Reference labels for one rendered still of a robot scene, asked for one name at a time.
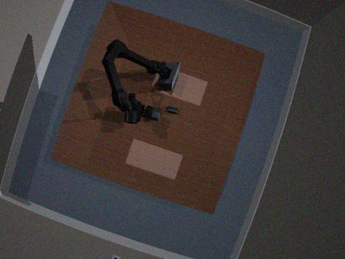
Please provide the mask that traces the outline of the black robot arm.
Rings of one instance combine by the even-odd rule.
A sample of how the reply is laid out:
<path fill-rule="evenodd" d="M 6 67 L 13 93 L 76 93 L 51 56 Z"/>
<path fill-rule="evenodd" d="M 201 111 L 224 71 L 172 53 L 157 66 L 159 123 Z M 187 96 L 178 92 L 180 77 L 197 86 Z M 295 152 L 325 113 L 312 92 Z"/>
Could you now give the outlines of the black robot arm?
<path fill-rule="evenodd" d="M 114 64 L 116 58 L 126 58 L 140 66 L 146 67 L 147 73 L 151 75 L 158 73 L 159 76 L 165 79 L 170 77 L 172 69 L 166 66 L 165 61 L 151 61 L 138 53 L 134 53 L 121 40 L 116 39 L 107 45 L 107 52 L 102 59 L 102 64 L 104 65 L 105 72 L 112 87 L 113 104 L 122 112 L 125 112 L 124 122 L 137 124 L 141 120 L 141 116 L 139 116 L 140 112 L 136 111 L 139 108 L 139 102 L 135 98 L 135 93 L 131 93 L 128 96 L 122 88 Z"/>

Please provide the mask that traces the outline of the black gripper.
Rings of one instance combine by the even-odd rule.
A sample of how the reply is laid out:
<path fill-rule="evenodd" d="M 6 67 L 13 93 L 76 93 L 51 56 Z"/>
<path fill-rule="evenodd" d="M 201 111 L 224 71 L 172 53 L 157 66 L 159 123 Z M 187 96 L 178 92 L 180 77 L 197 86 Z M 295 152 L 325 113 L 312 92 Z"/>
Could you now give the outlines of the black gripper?
<path fill-rule="evenodd" d="M 142 105 L 140 101 L 138 102 L 139 102 L 139 108 L 136 111 L 140 112 L 139 115 L 142 115 L 144 113 L 145 116 L 152 117 L 154 108 L 147 105 L 147 108 L 145 109 L 145 106 Z"/>

